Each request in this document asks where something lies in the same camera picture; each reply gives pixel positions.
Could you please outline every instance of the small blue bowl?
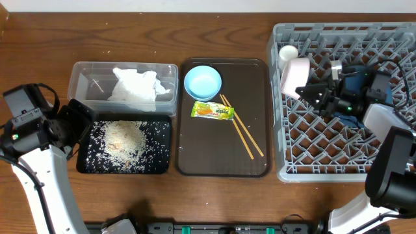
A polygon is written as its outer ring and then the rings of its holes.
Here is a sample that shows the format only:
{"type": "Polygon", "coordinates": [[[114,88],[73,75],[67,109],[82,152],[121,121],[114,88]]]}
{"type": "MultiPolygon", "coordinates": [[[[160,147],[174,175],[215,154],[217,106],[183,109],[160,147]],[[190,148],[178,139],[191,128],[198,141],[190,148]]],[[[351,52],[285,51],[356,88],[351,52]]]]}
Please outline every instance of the small blue bowl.
{"type": "Polygon", "coordinates": [[[209,101],[220,91],[220,74],[210,66],[197,66],[188,71],[184,80],[187,93],[198,101],[209,101]]]}

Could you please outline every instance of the white wall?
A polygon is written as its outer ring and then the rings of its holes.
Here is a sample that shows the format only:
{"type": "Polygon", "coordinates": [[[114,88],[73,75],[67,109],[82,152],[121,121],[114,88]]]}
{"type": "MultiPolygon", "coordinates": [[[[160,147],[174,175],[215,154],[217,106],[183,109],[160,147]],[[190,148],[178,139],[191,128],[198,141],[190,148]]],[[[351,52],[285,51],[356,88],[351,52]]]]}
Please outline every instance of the white wall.
{"type": "Polygon", "coordinates": [[[0,3],[9,12],[416,13],[416,0],[0,0],[0,3]]]}

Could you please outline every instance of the plastic container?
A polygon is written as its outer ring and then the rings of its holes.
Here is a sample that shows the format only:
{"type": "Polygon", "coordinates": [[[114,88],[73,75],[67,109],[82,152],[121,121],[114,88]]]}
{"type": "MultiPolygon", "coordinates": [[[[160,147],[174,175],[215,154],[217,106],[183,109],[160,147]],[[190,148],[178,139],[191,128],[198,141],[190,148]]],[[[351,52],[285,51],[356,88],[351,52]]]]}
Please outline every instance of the plastic container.
{"type": "Polygon", "coordinates": [[[175,64],[139,62],[77,62],[73,66],[68,99],[75,98],[98,112],[144,113],[176,115],[178,69],[175,64]],[[155,71],[156,78],[170,90],[156,97],[156,102],[107,101],[118,79],[113,68],[137,69],[138,73],[155,71]]]}
{"type": "MultiPolygon", "coordinates": [[[[268,67],[273,97],[274,152],[278,178],[284,182],[364,182],[380,149],[366,129],[345,126],[340,119],[324,119],[305,101],[280,91],[280,48],[292,45],[299,57],[311,62],[309,78],[327,77],[331,60],[343,64],[370,64],[381,58],[397,60],[406,72],[410,104],[401,111],[416,120],[416,23],[282,23],[268,41],[268,67]]],[[[403,76],[386,62],[380,68],[392,74],[393,101],[405,100],[403,76]]]]}

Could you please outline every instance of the white cup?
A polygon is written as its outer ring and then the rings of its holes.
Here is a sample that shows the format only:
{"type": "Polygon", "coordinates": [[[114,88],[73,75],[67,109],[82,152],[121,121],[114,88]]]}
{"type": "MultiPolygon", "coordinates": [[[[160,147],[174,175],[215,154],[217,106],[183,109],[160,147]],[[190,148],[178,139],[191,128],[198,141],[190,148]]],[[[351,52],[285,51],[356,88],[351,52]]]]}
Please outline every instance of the white cup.
{"type": "Polygon", "coordinates": [[[298,49],[293,45],[285,45],[279,50],[279,69],[280,73],[283,72],[287,62],[291,59],[295,59],[299,56],[298,49]]]}

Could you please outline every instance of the black tray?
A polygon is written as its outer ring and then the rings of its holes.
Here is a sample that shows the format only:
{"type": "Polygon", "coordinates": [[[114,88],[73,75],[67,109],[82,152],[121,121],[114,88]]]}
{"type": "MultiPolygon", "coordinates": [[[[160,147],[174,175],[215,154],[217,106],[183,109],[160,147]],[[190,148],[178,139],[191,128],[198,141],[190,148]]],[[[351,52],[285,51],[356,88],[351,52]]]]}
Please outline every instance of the black tray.
{"type": "Polygon", "coordinates": [[[93,134],[93,137],[96,137],[99,133],[98,131],[93,131],[92,128],[90,132],[85,136],[81,141],[79,148],[78,159],[77,159],[77,170],[80,173],[116,173],[116,174],[163,174],[167,171],[169,167],[170,160],[170,135],[172,130],[171,119],[168,116],[161,115],[137,115],[137,114],[100,114],[98,116],[97,122],[100,121],[118,121],[118,120],[128,120],[128,121],[146,121],[146,126],[141,126],[140,130],[146,131],[146,144],[153,146],[155,149],[163,145],[163,150],[155,150],[154,152],[148,151],[142,154],[143,157],[153,156],[153,160],[147,160],[140,164],[144,166],[144,170],[126,173],[120,172],[116,167],[112,166],[111,163],[106,163],[105,166],[109,168],[108,170],[104,169],[103,162],[98,161],[96,157],[97,153],[104,153],[103,150],[99,150],[99,146],[91,140],[90,134],[93,134]]]}
{"type": "MultiPolygon", "coordinates": [[[[258,59],[190,58],[181,66],[179,81],[178,141],[175,165],[187,176],[262,177],[270,171],[271,104],[267,65],[258,59]],[[232,121],[190,117],[195,100],[183,87],[190,69],[206,65],[216,69],[222,78],[219,94],[224,94],[248,128],[261,151],[261,157],[238,123],[251,160],[232,121]]],[[[217,94],[212,102],[222,103],[217,94]]]]}

